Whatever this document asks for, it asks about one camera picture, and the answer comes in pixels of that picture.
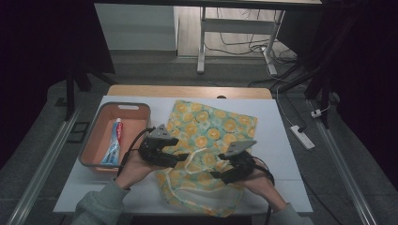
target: cloth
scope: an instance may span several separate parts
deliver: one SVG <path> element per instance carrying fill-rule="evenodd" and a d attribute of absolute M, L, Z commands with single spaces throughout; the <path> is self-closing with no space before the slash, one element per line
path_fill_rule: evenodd
<path fill-rule="evenodd" d="M 101 191 L 90 191 L 76 205 L 72 224 L 116 224 L 124 209 L 123 199 L 129 190 L 112 179 Z"/>
<path fill-rule="evenodd" d="M 165 153 L 190 156 L 174 168 L 157 171 L 164 199 L 196 212 L 225 218 L 234 212 L 243 187 L 226 185 L 210 172 L 225 172 L 232 167 L 219 159 L 231 142 L 254 137 L 257 118 L 227 112 L 197 102 L 177 100 L 167 130 L 179 139 L 176 146 L 164 147 Z"/>
<path fill-rule="evenodd" d="M 114 179 L 101 191 L 88 192 L 77 204 L 72 224 L 116 224 L 124 210 L 122 201 L 129 192 L 120 188 Z M 313 225 L 309 218 L 300 217 L 290 204 L 272 214 L 272 219 L 276 225 Z"/>

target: metal rail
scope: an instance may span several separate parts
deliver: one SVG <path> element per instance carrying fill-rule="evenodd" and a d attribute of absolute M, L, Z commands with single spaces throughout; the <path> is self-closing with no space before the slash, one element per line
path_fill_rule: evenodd
<path fill-rule="evenodd" d="M 310 100 L 307 100 L 307 104 L 312 111 L 315 110 Z M 369 204 L 366 202 L 366 199 L 364 198 L 363 193 L 360 190 L 360 187 L 358 186 L 351 171 L 349 170 L 345 162 L 344 156 L 342 155 L 339 146 L 334 141 L 332 134 L 328 129 L 325 128 L 325 126 L 319 119 L 316 119 L 316 125 L 327 148 L 329 149 L 330 155 L 336 165 L 337 171 L 342 177 L 345 188 L 352 197 L 353 203 L 358 211 L 362 223 L 365 225 L 376 225 L 377 222 L 375 220 L 375 216 L 373 215 Z"/>
<path fill-rule="evenodd" d="M 38 169 L 36 170 L 32 180 L 25 189 L 20 201 L 12 212 L 7 225 L 13 224 L 24 224 L 26 218 L 28 217 L 30 210 L 35 203 L 35 200 L 44 186 L 44 183 L 53 168 L 53 165 L 67 140 L 68 134 L 70 133 L 74 122 L 76 121 L 82 107 L 84 106 L 86 94 L 82 94 L 83 97 L 79 101 L 75 112 L 70 117 L 68 121 L 64 121 L 61 128 L 58 130 L 53 142 L 51 143 L 46 155 L 41 161 Z"/>

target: black wall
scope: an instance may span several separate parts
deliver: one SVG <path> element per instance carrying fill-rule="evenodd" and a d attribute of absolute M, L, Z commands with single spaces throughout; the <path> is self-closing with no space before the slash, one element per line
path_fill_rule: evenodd
<path fill-rule="evenodd" d="M 398 3 L 369 1 L 338 52 L 338 112 L 398 188 Z"/>
<path fill-rule="evenodd" d="M 88 0 L 2 1 L 0 32 L 2 167 L 72 63 L 87 71 L 114 68 Z"/>

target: yellow floral cloth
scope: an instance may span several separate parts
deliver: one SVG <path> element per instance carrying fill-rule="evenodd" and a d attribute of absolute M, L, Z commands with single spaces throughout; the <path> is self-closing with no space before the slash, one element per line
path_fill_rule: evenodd
<path fill-rule="evenodd" d="M 252 140 L 256 124 L 257 118 L 253 116 L 177 100 L 167 130 L 179 142 L 163 148 L 163 152 L 190 156 L 174 168 L 157 172 L 164 199 L 215 217 L 232 214 L 243 193 L 242 187 L 225 185 L 209 172 L 222 173 L 231 168 L 218 154 L 225 153 L 231 142 Z"/>

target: wooden floor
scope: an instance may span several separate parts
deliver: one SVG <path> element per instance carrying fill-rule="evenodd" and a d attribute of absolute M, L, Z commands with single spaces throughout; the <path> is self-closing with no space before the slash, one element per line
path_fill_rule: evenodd
<path fill-rule="evenodd" d="M 179 17 L 178 56 L 197 57 L 200 42 L 201 9 L 199 7 L 178 7 L 177 11 Z M 208 7 L 206 13 L 207 18 L 273 21 L 275 11 Z M 226 52 L 211 51 L 206 49 L 205 53 L 206 56 L 262 58 L 263 54 L 259 52 L 260 50 L 257 49 L 258 52 L 250 52 L 251 47 L 268 44 L 268 39 L 269 36 L 267 35 L 206 33 L 205 44 L 207 47 L 209 47 L 209 49 L 217 49 Z M 233 43 L 242 42 L 245 44 L 231 45 Z M 287 48 L 282 43 L 276 42 L 274 44 L 273 50 L 278 55 L 281 51 L 287 50 Z"/>

